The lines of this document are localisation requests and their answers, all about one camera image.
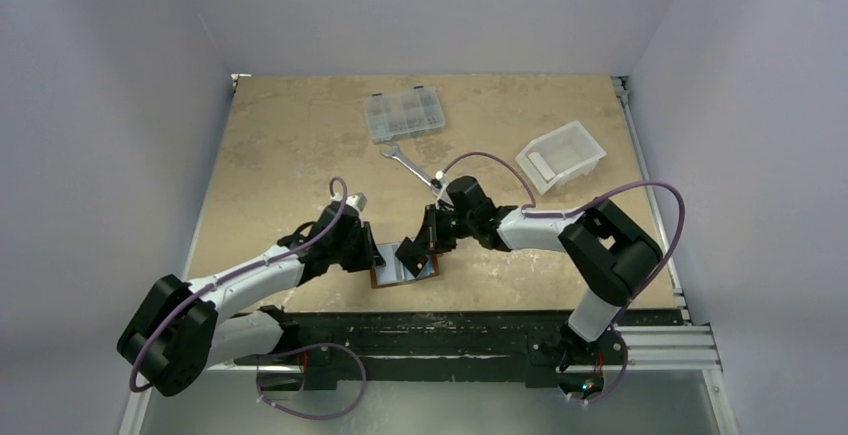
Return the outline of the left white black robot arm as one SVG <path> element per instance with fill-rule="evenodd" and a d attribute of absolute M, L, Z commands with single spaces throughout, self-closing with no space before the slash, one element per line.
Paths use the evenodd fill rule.
<path fill-rule="evenodd" d="M 361 217 L 361 193 L 335 199 L 310 225 L 235 267 L 191 282 L 158 279 L 117 342 L 131 364 L 130 389 L 164 396 L 185 390 L 222 356 L 223 339 L 237 330 L 236 315 L 263 298 L 299 287 L 333 265 L 347 272 L 381 264 L 372 231 Z"/>

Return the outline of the white plastic bin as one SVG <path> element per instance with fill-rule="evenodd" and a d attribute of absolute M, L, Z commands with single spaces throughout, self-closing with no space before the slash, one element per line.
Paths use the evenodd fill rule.
<path fill-rule="evenodd" d="M 546 182 L 529 162 L 527 155 L 538 152 L 556 173 Z M 539 194 L 559 188 L 591 173 L 607 155 L 599 142 L 580 121 L 573 121 L 531 140 L 515 157 L 526 178 Z"/>

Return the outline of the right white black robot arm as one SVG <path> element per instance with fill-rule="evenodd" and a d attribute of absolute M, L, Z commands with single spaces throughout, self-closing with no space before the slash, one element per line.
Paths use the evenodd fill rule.
<path fill-rule="evenodd" d="M 428 258 L 472 238 L 489 250 L 537 249 L 567 254 L 587 285 L 561 336 L 564 354 L 584 362 L 601 346 L 600 336 L 659 267 L 659 245 L 611 200 L 575 213 L 543 217 L 514 205 L 497 206 L 481 184 L 462 176 L 446 187 L 447 202 L 426 207 L 414 238 L 405 238 L 396 259 L 412 275 Z"/>

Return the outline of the brown leather card holder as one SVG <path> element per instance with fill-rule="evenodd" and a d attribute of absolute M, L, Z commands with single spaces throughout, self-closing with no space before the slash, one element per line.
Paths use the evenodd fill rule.
<path fill-rule="evenodd" d="M 398 247 L 399 243 L 385 243 L 376 246 L 377 253 L 384 264 L 374 266 L 369 271 L 372 289 L 410 284 L 439 275 L 438 258 L 435 255 L 428 256 L 421 272 L 418 275 L 413 275 L 395 256 Z"/>

